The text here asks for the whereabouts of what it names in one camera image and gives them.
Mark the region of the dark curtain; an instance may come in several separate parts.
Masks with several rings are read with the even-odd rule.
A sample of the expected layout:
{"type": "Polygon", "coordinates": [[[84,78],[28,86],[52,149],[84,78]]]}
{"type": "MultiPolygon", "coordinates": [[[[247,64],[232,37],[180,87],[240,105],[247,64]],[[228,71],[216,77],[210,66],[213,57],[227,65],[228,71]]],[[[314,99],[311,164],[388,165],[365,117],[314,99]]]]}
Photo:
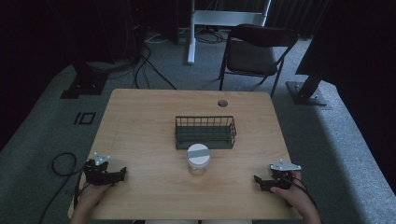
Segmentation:
{"type": "Polygon", "coordinates": [[[396,193],[396,0],[332,0],[299,74],[323,74],[396,193]]]}

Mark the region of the clear jar with white lid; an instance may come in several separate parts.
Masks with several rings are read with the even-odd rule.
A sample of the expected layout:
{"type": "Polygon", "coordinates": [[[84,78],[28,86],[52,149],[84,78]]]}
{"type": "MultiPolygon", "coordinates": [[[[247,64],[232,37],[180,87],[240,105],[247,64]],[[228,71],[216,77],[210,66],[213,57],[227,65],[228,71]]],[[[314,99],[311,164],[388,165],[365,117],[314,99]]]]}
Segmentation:
{"type": "Polygon", "coordinates": [[[186,155],[189,171],[193,175],[201,175],[205,172],[211,160],[211,150],[203,144],[193,144],[187,150],[186,155]]]}

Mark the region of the black stand with base plate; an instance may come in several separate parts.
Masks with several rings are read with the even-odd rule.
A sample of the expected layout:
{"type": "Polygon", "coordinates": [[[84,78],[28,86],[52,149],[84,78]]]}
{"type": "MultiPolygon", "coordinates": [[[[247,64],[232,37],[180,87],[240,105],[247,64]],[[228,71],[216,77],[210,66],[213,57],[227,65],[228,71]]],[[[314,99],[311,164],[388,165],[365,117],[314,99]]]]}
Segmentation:
{"type": "Polygon", "coordinates": [[[85,62],[73,63],[77,72],[72,84],[61,94],[62,99],[77,99],[80,95],[101,95],[108,78],[107,72],[95,72],[85,62]]]}

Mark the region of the white desk frame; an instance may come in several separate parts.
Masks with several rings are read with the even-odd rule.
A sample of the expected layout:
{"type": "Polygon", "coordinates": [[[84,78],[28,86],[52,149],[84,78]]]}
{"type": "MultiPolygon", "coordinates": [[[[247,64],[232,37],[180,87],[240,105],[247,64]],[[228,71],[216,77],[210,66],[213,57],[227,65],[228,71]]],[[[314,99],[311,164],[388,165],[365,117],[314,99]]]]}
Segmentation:
{"type": "Polygon", "coordinates": [[[214,25],[214,26],[236,26],[242,23],[255,24],[264,26],[272,0],[262,0],[262,12],[239,12],[239,11],[224,11],[224,10],[197,10],[195,8],[195,0],[191,0],[191,33],[190,44],[188,51],[188,64],[195,62],[196,38],[195,26],[196,25],[214,25]]]}

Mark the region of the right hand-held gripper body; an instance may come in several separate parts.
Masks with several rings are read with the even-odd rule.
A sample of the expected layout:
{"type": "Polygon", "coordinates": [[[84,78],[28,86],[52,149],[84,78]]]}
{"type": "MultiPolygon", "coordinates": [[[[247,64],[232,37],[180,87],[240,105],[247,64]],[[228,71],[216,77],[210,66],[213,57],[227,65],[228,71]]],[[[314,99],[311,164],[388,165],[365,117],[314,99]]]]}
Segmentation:
{"type": "Polygon", "coordinates": [[[276,186],[281,189],[289,189],[294,178],[291,172],[301,171],[302,166],[280,159],[270,165],[270,170],[272,171],[272,177],[276,182],[276,186]]]}

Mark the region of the black folding chair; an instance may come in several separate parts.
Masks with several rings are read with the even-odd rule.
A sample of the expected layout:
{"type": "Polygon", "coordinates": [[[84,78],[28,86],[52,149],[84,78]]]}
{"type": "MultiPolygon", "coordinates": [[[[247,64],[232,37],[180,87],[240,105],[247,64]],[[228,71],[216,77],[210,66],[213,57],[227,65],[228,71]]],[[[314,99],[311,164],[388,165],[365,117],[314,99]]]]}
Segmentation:
{"type": "Polygon", "coordinates": [[[286,55],[298,41],[291,29],[239,24],[228,34],[219,70],[219,90],[223,89],[226,74],[261,77],[260,85],[270,76],[275,81],[270,92],[273,97],[286,55]]]}

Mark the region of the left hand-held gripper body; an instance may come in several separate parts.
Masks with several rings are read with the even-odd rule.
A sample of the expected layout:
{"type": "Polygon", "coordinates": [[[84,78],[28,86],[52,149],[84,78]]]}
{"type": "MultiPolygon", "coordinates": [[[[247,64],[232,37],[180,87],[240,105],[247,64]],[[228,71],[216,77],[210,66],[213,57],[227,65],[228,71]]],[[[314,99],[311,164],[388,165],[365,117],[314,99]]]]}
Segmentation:
{"type": "Polygon", "coordinates": [[[107,166],[109,156],[100,155],[97,152],[93,153],[93,158],[88,159],[83,167],[83,172],[86,176],[86,181],[93,185],[100,183],[109,183],[107,176],[107,166]]]}

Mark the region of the person's left hand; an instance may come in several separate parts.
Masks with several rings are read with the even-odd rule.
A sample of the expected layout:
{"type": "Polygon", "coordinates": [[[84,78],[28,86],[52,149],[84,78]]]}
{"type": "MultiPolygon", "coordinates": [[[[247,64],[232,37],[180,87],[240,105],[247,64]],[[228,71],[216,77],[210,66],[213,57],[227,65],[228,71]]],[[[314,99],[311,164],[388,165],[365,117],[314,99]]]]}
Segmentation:
{"type": "Polygon", "coordinates": [[[91,212],[91,210],[99,203],[106,191],[110,188],[109,185],[95,186],[88,185],[80,194],[78,204],[75,208],[76,212],[91,212]]]}

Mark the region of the person's right hand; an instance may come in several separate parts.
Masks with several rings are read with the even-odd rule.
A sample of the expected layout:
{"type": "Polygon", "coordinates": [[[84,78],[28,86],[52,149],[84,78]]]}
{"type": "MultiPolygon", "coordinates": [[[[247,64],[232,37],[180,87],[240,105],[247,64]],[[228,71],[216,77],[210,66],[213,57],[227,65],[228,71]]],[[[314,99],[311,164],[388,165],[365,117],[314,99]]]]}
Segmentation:
{"type": "Polygon", "coordinates": [[[293,184],[290,186],[289,189],[281,189],[278,187],[273,187],[271,188],[271,191],[277,196],[280,196],[281,198],[288,201],[294,208],[295,205],[312,203],[310,197],[307,194],[306,189],[302,184],[302,174],[297,171],[292,171],[291,173],[294,175],[294,179],[293,179],[293,184]]]}

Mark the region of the black slanted stand with base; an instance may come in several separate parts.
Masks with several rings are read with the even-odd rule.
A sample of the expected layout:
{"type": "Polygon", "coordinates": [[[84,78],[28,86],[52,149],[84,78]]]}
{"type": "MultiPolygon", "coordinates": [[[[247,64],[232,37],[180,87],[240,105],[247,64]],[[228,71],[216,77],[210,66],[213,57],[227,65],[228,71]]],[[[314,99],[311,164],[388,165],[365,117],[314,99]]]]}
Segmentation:
{"type": "Polygon", "coordinates": [[[286,85],[296,105],[326,106],[328,103],[318,89],[323,74],[310,75],[305,82],[287,81],[286,85]]]}

